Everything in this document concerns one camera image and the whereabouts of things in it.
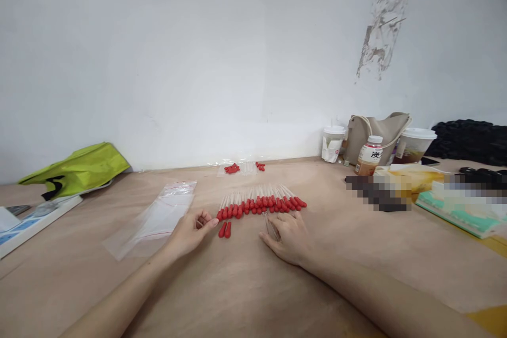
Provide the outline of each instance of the cup lid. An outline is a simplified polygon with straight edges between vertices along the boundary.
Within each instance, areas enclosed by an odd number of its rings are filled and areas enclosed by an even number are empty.
[[[401,135],[424,140],[435,140],[437,138],[435,131],[426,128],[407,128]]]
[[[343,135],[345,134],[345,127],[342,126],[327,126],[324,128],[324,132],[330,135]]]

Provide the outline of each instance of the hand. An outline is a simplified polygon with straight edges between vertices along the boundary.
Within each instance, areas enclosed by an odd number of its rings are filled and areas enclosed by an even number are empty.
[[[187,213],[180,218],[162,250],[170,250],[177,258],[182,257],[196,249],[217,224],[218,219],[211,218],[207,211]]]
[[[259,237],[280,259],[294,265],[301,266],[304,260],[314,253],[313,240],[308,235],[301,213],[296,211],[294,216],[278,213],[268,216],[268,220],[276,227],[280,234],[280,241],[275,241],[268,234],[261,232]]]

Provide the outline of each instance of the bag handle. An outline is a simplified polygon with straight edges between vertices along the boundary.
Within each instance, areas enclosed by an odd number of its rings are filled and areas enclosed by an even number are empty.
[[[63,184],[55,180],[61,180],[64,177],[65,177],[64,175],[61,175],[46,179],[47,182],[51,182],[54,185],[54,190],[41,194],[45,201],[49,201],[51,198],[57,195],[60,192],[60,190],[62,190]]]
[[[368,119],[366,119],[364,116],[361,116],[361,115],[352,115],[352,117],[358,117],[362,120],[364,120],[364,122],[366,123],[366,127],[368,128],[368,136],[371,136],[373,135],[373,131],[371,130],[371,124],[370,124],[370,121]],[[396,135],[396,137],[394,138],[393,141],[391,141],[389,144],[385,144],[385,145],[382,145],[382,148],[387,148],[391,145],[393,145],[395,142],[398,141],[398,139],[400,138],[401,134],[403,132],[405,132],[405,129],[407,129],[407,127],[412,123],[412,118],[410,117],[410,115],[408,116],[408,119],[407,119],[407,122],[405,123],[405,125],[403,125],[403,127],[400,129],[400,132]]]

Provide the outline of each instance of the yellow-green bag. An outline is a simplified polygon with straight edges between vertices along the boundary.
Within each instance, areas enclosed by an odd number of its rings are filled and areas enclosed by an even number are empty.
[[[111,143],[101,143],[75,151],[65,160],[21,179],[18,184],[46,184],[48,192],[42,196],[48,201],[102,186],[129,167]]]

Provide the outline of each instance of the table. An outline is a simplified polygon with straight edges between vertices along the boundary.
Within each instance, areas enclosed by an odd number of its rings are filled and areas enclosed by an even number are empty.
[[[487,167],[445,161],[442,168]],[[101,245],[144,211],[167,183],[197,180],[193,209],[216,213],[234,189],[284,184],[308,203],[303,218],[337,254],[435,296],[462,313],[507,304],[507,260],[415,206],[382,213],[344,178],[352,167],[319,158],[268,162],[255,176],[217,177],[216,167],[122,174],[0,261],[0,336],[55,337],[145,258],[117,262]],[[42,185],[0,186],[0,204],[40,202]],[[379,336],[340,295],[273,255],[258,238],[264,219],[233,219],[166,274],[125,336]]]

